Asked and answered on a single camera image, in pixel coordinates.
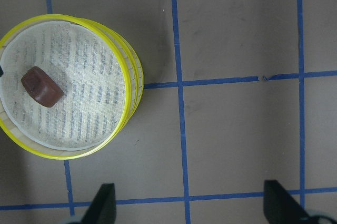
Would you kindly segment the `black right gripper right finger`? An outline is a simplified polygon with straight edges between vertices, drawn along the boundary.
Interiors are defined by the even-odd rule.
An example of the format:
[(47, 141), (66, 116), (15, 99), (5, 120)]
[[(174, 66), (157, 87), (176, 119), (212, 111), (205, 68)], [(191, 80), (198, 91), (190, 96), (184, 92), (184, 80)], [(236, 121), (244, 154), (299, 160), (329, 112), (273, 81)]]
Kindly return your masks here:
[(308, 213), (277, 180), (264, 181), (263, 213), (268, 223), (313, 223)]

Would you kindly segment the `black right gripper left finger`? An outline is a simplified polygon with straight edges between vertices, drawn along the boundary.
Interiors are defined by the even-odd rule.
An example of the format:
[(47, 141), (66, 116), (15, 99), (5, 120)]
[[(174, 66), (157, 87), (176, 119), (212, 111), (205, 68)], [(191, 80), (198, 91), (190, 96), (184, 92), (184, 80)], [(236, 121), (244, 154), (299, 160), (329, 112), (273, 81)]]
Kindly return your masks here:
[(102, 184), (90, 207), (82, 218), (82, 223), (115, 223), (116, 198), (113, 183)]

